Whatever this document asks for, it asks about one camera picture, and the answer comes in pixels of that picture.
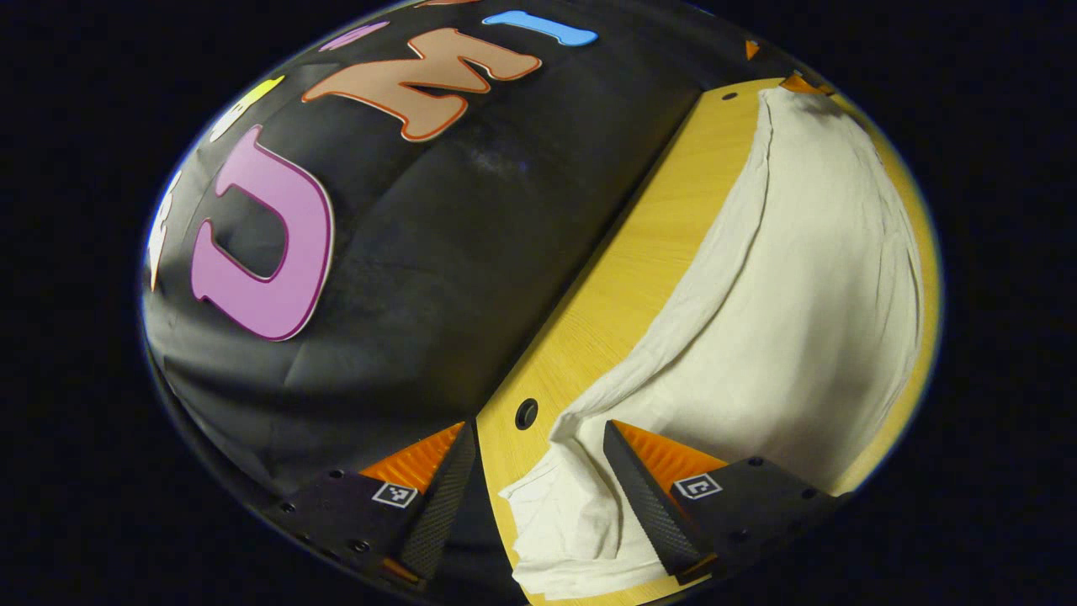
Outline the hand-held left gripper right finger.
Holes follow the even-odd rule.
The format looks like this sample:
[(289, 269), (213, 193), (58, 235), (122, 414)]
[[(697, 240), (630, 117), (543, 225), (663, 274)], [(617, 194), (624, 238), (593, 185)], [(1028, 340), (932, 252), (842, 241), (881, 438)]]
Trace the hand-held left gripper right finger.
[(849, 499), (761, 456), (724, 463), (618, 419), (605, 423), (603, 452), (651, 547), (680, 584), (749, 568)]

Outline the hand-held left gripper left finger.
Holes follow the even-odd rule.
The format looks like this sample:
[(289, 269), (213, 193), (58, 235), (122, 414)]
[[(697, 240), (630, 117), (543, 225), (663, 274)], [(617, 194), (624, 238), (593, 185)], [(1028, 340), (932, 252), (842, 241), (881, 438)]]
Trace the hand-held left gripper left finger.
[(424, 586), (438, 570), (474, 459), (474, 431), (454, 423), (363, 470), (322, 473), (263, 515), (361, 577)]

